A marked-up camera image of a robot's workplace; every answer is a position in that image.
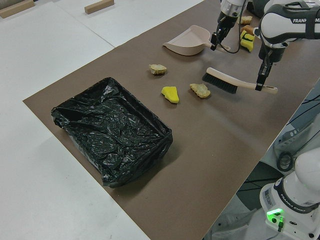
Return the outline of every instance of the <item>wooden stick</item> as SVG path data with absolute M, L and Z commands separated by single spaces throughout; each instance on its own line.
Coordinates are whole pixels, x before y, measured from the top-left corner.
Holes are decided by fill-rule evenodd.
M 115 4 L 115 1 L 114 0 L 102 0 L 102 1 L 98 1 L 94 4 L 91 4 L 91 5 L 88 5 L 88 6 L 85 6 L 84 7 L 84 11 L 87 13 L 87 14 L 92 14 L 96 11 L 99 11 L 101 9 L 105 9 L 107 7 L 110 7 L 112 5 Z
M 4 9 L 1 9 L 0 16 L 4 19 L 34 6 L 35 6 L 35 3 L 33 0 L 24 0 L 12 6 L 8 6 L 8 7 L 5 7 Z

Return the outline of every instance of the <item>plastic sheet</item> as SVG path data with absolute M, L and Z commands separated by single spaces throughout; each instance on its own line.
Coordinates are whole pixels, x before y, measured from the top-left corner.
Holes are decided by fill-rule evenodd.
M 112 77 L 54 107 L 51 116 L 111 188 L 148 171 L 173 141 L 171 129 Z

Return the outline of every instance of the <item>dustpan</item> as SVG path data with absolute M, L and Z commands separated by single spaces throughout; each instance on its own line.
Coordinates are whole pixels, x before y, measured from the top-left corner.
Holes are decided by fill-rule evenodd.
M 192 25 L 179 36 L 171 41 L 165 42 L 163 46 L 177 54 L 192 56 L 200 53 L 205 47 L 211 47 L 212 44 L 209 41 L 210 36 L 211 34 L 207 29 Z M 220 46 L 217 46 L 216 50 L 223 51 Z

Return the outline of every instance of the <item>brush bristles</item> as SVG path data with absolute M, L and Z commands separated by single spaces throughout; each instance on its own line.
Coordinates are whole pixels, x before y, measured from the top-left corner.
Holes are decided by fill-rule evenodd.
M 217 78 L 215 76 L 210 75 L 209 73 L 205 73 L 205 75 L 202 77 L 202 80 L 204 82 L 207 82 L 209 84 L 215 85 L 218 88 L 230 93 L 235 94 L 237 91 L 238 86 L 235 86 L 233 84 L 230 84 L 226 81 L 221 80 L 220 78 Z

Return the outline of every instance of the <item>brown paper sheet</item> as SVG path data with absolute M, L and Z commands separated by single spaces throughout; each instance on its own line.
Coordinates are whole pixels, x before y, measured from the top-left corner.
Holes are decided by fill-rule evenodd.
M 172 129 L 173 144 L 159 165 L 133 183 L 105 188 L 152 240 L 202 239 L 320 76 L 313 66 L 319 60 L 319 42 L 298 40 L 266 81 L 279 88 L 276 95 L 245 88 L 232 95 L 207 84 L 211 96 L 200 99 L 189 84 L 203 83 L 208 67 L 255 83 L 261 64 L 257 38 L 251 53 L 207 48 L 181 56 L 162 46 L 191 25 L 212 33 L 219 13 L 218 2 L 201 2 L 24 101 L 99 183 L 98 171 L 54 125 L 53 107 L 113 77 Z M 236 47 L 235 28 L 224 44 Z M 153 76 L 149 64 L 162 64 L 168 71 Z M 161 95 L 164 86 L 177 87 L 179 104 Z

